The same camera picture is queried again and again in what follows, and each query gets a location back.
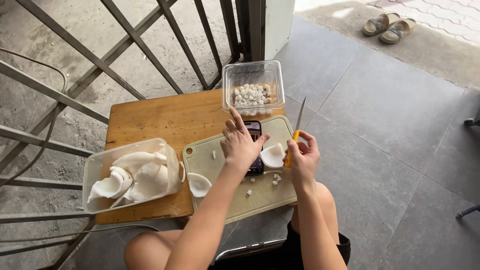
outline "phone screen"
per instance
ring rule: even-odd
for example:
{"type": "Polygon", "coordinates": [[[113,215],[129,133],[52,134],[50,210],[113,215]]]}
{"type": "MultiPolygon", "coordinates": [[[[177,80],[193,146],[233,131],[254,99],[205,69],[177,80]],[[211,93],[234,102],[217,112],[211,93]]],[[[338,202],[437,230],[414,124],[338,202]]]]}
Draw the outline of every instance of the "phone screen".
{"type": "MultiPolygon", "coordinates": [[[[245,121],[245,126],[247,127],[250,136],[252,136],[252,141],[256,141],[258,137],[262,135],[262,128],[260,122],[258,121],[245,121]]],[[[264,172],[264,165],[260,155],[253,162],[253,164],[248,169],[247,175],[261,175],[264,172]]]]}

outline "hand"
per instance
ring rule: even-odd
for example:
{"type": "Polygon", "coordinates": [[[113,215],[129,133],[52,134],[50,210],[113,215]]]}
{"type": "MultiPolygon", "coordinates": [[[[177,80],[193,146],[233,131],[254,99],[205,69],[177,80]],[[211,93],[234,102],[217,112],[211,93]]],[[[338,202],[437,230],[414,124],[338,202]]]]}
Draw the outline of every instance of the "hand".
{"type": "Polygon", "coordinates": [[[315,169],[317,168],[320,159],[320,152],[317,147],[317,140],[312,135],[300,130],[299,137],[305,139],[308,143],[297,142],[293,139],[287,141],[287,154],[290,152],[290,168],[292,172],[292,184],[295,191],[310,192],[315,191],[315,169]]]}
{"type": "Polygon", "coordinates": [[[237,110],[230,108],[230,113],[235,123],[231,119],[225,122],[227,128],[222,131],[225,140],[220,141],[220,146],[225,155],[225,165],[231,165],[238,169],[238,173],[243,173],[243,178],[250,165],[257,159],[263,144],[270,138],[270,135],[264,134],[256,142],[253,142],[237,110]]]}

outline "sandal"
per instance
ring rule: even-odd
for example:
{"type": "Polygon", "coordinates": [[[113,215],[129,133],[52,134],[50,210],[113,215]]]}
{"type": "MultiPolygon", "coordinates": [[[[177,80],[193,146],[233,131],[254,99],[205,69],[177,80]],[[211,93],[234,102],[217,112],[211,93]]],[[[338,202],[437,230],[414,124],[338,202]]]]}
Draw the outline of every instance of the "sandal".
{"type": "Polygon", "coordinates": [[[412,29],[417,25],[414,19],[402,19],[389,27],[385,33],[380,36],[383,42],[395,44],[406,37],[412,29]]]}
{"type": "Polygon", "coordinates": [[[367,36],[374,36],[388,27],[393,25],[395,22],[400,20],[400,16],[397,13],[387,13],[380,14],[375,18],[372,18],[363,25],[363,33],[367,36]]]}

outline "black shorts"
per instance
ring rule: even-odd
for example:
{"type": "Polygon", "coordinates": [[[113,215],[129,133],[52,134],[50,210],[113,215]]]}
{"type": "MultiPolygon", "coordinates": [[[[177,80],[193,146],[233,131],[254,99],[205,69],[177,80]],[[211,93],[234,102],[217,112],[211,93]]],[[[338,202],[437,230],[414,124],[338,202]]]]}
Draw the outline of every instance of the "black shorts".
{"type": "MultiPolygon", "coordinates": [[[[287,239],[277,249],[269,250],[253,255],[221,259],[210,266],[209,270],[282,270],[282,269],[303,269],[301,258],[300,234],[293,231],[290,222],[287,225],[287,239]]],[[[340,244],[336,245],[342,255],[345,264],[350,260],[350,240],[341,233],[338,233],[340,244]]]]}

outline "wooden table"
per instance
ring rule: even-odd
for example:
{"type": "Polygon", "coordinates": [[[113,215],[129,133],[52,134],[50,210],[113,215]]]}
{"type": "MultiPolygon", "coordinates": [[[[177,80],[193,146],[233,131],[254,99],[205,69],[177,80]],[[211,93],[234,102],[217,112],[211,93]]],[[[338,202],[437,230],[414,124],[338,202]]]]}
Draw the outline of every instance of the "wooden table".
{"type": "MultiPolygon", "coordinates": [[[[275,115],[285,115],[284,109],[274,110],[270,115],[243,119],[263,120],[275,115]]],[[[187,144],[222,133],[228,119],[232,117],[222,109],[221,89],[116,104],[110,110],[105,150],[163,138],[175,150],[179,161],[183,161],[182,151],[187,144]]],[[[192,199],[185,181],[176,194],[99,213],[96,223],[143,221],[192,214],[192,199]]]]}

